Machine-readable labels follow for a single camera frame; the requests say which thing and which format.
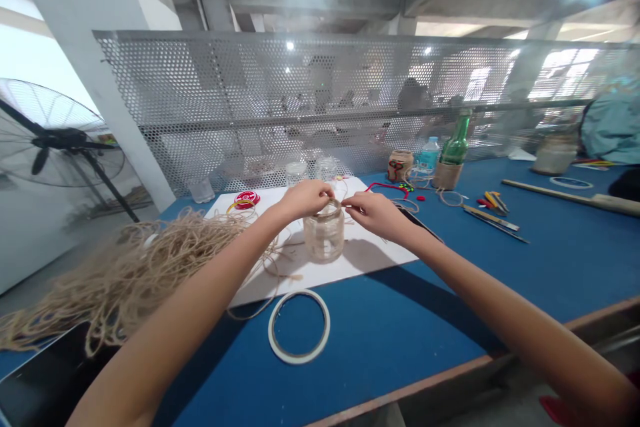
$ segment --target teal fabric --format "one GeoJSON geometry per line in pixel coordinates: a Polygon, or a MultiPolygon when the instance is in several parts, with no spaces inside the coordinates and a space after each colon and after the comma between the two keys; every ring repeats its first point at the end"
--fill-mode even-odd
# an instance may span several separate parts
{"type": "Polygon", "coordinates": [[[589,157],[640,163],[640,82],[619,79],[591,104],[582,142],[589,157]]]}

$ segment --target blue tabletop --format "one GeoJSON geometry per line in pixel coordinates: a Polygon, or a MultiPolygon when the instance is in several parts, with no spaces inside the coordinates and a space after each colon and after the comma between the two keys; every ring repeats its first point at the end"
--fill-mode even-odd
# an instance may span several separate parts
{"type": "MultiPolygon", "coordinates": [[[[521,226],[530,245],[444,205],[432,191],[409,197],[426,197],[417,202],[417,217],[449,247],[560,322],[639,295],[639,219],[500,184],[507,178],[591,197],[607,193],[623,168],[570,167],[566,176],[594,185],[572,190],[530,172],[530,165],[507,159],[467,163],[457,187],[469,205],[485,191],[501,192],[509,221],[521,226]]],[[[382,173],[361,179],[386,183],[382,173]]],[[[397,197],[391,189],[376,191],[397,197]]],[[[188,205],[198,207],[179,199],[161,218],[175,218],[188,205]]],[[[300,426],[502,348],[420,261],[314,290],[331,314],[329,341],[318,358],[290,366],[273,354],[267,339],[273,306],[248,322],[225,316],[174,381],[155,425],[300,426]]],[[[285,348],[302,353],[320,335],[321,314],[302,299],[286,312],[277,335],[285,348]]],[[[0,376],[25,355],[3,352],[0,376]]]]}

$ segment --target green glass bottle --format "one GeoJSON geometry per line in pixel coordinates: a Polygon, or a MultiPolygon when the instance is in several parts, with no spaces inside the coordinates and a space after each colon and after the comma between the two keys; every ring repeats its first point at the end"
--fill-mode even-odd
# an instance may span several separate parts
{"type": "Polygon", "coordinates": [[[471,119],[471,109],[462,109],[458,122],[455,124],[453,135],[445,142],[440,154],[440,162],[445,165],[462,165],[469,150],[467,141],[467,130],[469,129],[469,119],[471,119]]]}

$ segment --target bottle cap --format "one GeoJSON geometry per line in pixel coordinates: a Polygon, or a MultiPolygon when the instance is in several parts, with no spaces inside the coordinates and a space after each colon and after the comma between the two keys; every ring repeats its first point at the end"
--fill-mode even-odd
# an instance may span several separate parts
{"type": "MultiPolygon", "coordinates": [[[[260,195],[258,195],[253,191],[247,190],[242,193],[238,193],[238,195],[235,198],[235,201],[240,201],[240,200],[250,200],[255,205],[260,201],[260,195]]],[[[250,203],[241,203],[235,206],[235,208],[238,210],[246,210],[252,207],[253,205],[251,205],[250,203]]]]}

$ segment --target person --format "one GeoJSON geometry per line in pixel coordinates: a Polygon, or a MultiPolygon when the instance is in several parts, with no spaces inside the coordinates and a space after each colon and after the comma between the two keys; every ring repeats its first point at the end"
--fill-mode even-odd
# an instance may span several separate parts
{"type": "MultiPolygon", "coordinates": [[[[320,211],[330,197],[331,187],[320,180],[305,180],[287,190],[127,340],[90,385],[68,427],[151,425],[169,385],[224,314],[269,243],[292,221],[320,211]]],[[[382,194],[357,192],[342,203],[358,224],[429,266],[585,419],[584,425],[630,424],[638,391],[568,329],[412,224],[382,194]]]]}

